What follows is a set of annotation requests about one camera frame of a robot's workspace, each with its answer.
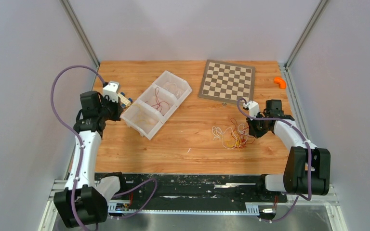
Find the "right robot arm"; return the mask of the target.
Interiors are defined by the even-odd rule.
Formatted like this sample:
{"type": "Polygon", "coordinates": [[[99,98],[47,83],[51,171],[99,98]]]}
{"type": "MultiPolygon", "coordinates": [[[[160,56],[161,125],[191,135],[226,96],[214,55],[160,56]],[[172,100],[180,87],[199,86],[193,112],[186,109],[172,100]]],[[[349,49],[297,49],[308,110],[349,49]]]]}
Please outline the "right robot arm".
{"type": "Polygon", "coordinates": [[[264,110],[255,101],[243,103],[248,111],[249,135],[260,138],[272,132],[289,151],[284,173],[263,174],[256,187],[257,197],[268,201],[275,192],[297,195],[327,195],[330,188],[330,152],[313,144],[297,127],[294,118],[282,110],[281,100],[267,100],[264,110]]]}

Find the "orange plastic elbow piece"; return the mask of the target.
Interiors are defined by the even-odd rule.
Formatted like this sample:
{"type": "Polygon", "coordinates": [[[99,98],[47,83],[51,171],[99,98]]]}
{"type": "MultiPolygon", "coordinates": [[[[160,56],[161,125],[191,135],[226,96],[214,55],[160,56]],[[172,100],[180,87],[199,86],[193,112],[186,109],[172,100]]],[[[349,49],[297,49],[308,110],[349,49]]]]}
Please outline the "orange plastic elbow piece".
{"type": "Polygon", "coordinates": [[[273,82],[278,85],[280,89],[286,89],[287,83],[282,77],[275,77],[273,82]]]}

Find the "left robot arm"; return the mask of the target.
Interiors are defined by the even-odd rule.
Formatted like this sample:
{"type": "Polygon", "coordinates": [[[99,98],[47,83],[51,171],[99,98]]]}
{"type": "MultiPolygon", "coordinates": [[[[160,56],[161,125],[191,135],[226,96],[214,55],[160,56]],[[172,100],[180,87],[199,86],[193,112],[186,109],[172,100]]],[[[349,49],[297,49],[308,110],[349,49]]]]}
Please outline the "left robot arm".
{"type": "Polygon", "coordinates": [[[95,183],[95,163],[106,122],[119,121],[123,108],[117,93],[101,94],[88,91],[80,95],[81,109],[71,131],[76,137],[72,169],[62,191],[55,193],[53,201],[67,228],[104,222],[108,203],[114,196],[123,199],[128,186],[121,182],[122,173],[107,174],[95,183]]]}

